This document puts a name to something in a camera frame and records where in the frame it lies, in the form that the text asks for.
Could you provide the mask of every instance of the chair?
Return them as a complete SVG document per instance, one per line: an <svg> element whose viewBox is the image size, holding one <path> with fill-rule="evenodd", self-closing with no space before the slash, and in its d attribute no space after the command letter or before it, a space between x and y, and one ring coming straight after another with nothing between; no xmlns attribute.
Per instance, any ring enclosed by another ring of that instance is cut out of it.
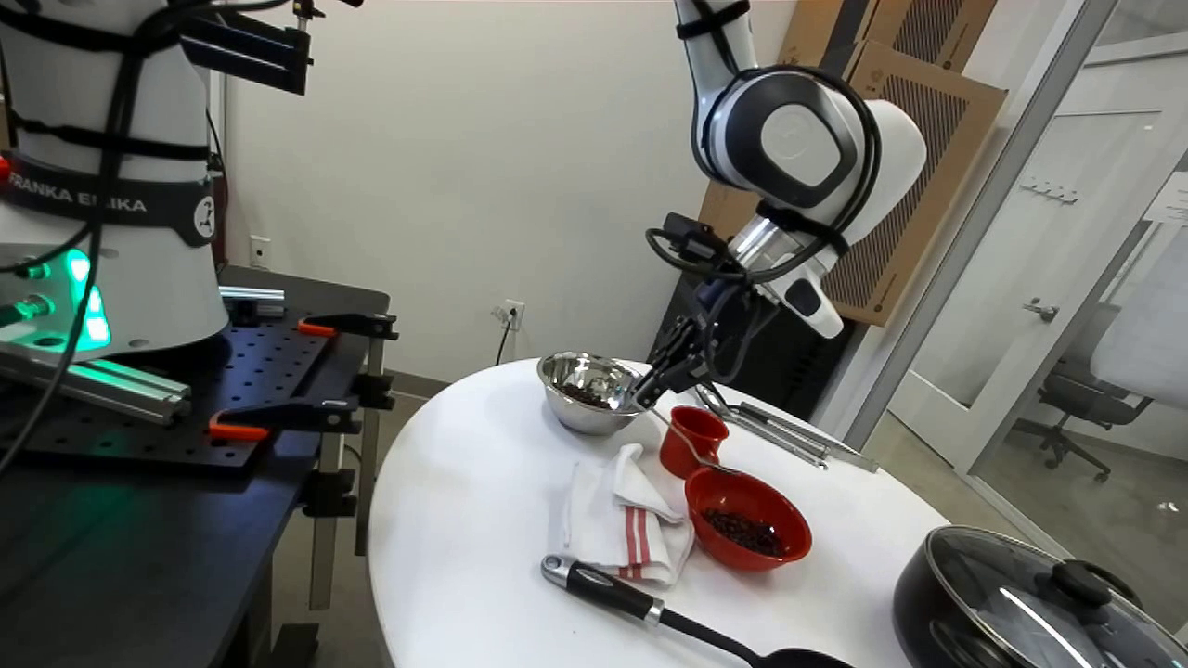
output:
<svg viewBox="0 0 1188 668"><path fill-rule="evenodd" d="M1039 451L1048 451L1048 469L1056 469L1071 453L1097 471L1095 481L1111 481L1111 466L1101 466L1097 458L1079 451L1066 434L1066 425L1075 416L1075 421L1089 421L1101 431L1115 431L1115 429L1124 429L1137 416L1143 416L1150 405L1150 399L1131 399L1128 391L1111 387L1111 383L1095 378L1095 373L1092 373L1092 354L1115 320L1117 320L1117 309L1097 305L1092 314L1089 328L1079 332L1079 340L1067 346L1067 354L1044 378L1039 401L1066 413L1066 416L1050 429L1048 425L1017 425L1017 431L1033 431L1044 437Z"/></svg>

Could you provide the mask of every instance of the workbench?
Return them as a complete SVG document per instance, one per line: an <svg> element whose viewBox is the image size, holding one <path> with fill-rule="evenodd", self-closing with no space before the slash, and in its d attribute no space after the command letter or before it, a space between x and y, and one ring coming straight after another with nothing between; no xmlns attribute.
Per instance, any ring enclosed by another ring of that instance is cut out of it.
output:
<svg viewBox="0 0 1188 668"><path fill-rule="evenodd" d="M221 271L221 284L287 291L301 315L389 305L264 271ZM368 342L336 340L304 399L340 399L363 357ZM269 555L315 458L319 434L280 434L248 477L18 462L0 481L0 666L264 666Z"/></svg>

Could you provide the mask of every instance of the red and white towel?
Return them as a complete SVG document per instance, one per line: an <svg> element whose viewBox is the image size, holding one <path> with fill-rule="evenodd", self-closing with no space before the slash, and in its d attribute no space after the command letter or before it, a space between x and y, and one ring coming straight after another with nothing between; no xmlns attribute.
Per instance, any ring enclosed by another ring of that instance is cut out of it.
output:
<svg viewBox="0 0 1188 668"><path fill-rule="evenodd" d="M695 551L681 483L642 447L622 447L611 471L579 469L565 551L620 581L676 587Z"/></svg>

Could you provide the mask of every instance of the red bowl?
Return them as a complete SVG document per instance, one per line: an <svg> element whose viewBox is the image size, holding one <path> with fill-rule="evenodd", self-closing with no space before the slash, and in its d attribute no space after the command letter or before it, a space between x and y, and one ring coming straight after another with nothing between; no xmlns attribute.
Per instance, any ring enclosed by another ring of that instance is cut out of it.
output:
<svg viewBox="0 0 1188 668"><path fill-rule="evenodd" d="M681 495L697 546L725 567L772 573L813 551L804 515L762 481L702 469Z"/></svg>

